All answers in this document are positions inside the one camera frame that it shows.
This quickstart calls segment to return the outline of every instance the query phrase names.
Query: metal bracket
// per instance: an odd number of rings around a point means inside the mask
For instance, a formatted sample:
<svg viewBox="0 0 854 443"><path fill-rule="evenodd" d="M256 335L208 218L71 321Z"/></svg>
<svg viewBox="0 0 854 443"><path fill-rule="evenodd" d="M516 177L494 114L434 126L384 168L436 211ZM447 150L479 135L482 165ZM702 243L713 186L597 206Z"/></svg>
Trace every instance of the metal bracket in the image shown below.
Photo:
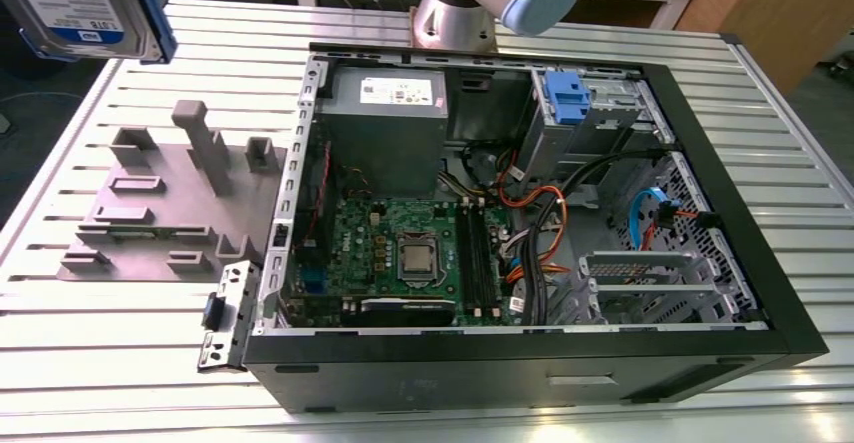
<svg viewBox="0 0 854 443"><path fill-rule="evenodd" d="M248 339L260 270L250 261L226 265L216 292L204 308L202 325L207 329L199 373L243 372L243 351Z"/></svg>

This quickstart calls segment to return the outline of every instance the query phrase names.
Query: hard drive label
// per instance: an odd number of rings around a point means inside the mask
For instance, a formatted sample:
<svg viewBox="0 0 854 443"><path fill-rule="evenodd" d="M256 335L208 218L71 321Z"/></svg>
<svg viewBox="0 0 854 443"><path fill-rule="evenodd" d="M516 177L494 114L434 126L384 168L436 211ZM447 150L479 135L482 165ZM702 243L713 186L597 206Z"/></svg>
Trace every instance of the hard drive label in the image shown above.
<svg viewBox="0 0 854 443"><path fill-rule="evenodd" d="M117 43L124 28L109 0L27 0L53 33L80 43Z"/></svg>

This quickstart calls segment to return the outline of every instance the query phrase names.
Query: floor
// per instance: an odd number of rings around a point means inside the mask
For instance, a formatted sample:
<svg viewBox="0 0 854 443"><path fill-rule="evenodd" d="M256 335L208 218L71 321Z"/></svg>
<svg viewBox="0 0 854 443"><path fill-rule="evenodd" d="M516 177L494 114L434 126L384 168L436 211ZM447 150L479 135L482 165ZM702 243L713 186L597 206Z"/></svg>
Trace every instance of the floor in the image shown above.
<svg viewBox="0 0 854 443"><path fill-rule="evenodd" d="M854 182L854 81L831 79L826 68L819 67L787 99L846 178Z"/></svg>
<svg viewBox="0 0 854 443"><path fill-rule="evenodd" d="M0 226L53 148L97 76L101 62L67 65L53 76L28 81L0 70ZM817 68L789 101L810 131L854 181L854 83Z"/></svg>

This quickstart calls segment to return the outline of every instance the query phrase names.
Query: label sticker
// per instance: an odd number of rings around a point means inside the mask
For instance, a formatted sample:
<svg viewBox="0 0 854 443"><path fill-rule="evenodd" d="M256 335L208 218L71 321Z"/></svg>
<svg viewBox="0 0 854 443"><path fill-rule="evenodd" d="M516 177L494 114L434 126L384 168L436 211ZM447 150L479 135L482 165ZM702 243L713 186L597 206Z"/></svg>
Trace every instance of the label sticker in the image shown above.
<svg viewBox="0 0 854 443"><path fill-rule="evenodd" d="M44 26L81 43L117 43L124 28L109 0L27 0Z"/></svg>
<svg viewBox="0 0 854 443"><path fill-rule="evenodd" d="M524 300L522 298L515 297L515 296L511 297L510 298L510 305L507 305L507 308L514 313L522 313L524 311Z"/></svg>
<svg viewBox="0 0 854 443"><path fill-rule="evenodd" d="M366 78L359 102L376 105L432 105L430 80Z"/></svg>
<svg viewBox="0 0 854 443"><path fill-rule="evenodd" d="M507 168L507 173L510 173L510 176L512 176L516 181L522 181L522 178L524 178L524 171L516 168L516 165L510 165L510 168Z"/></svg>

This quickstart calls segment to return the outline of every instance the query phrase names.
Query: cpu socket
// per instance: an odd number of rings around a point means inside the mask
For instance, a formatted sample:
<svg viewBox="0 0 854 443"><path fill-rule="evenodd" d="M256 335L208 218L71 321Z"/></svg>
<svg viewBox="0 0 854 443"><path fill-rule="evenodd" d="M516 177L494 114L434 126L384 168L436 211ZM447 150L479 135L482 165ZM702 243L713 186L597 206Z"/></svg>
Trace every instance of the cpu socket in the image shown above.
<svg viewBox="0 0 854 443"><path fill-rule="evenodd" d="M436 235L406 232L398 236L398 278L412 288L424 288L439 274Z"/></svg>

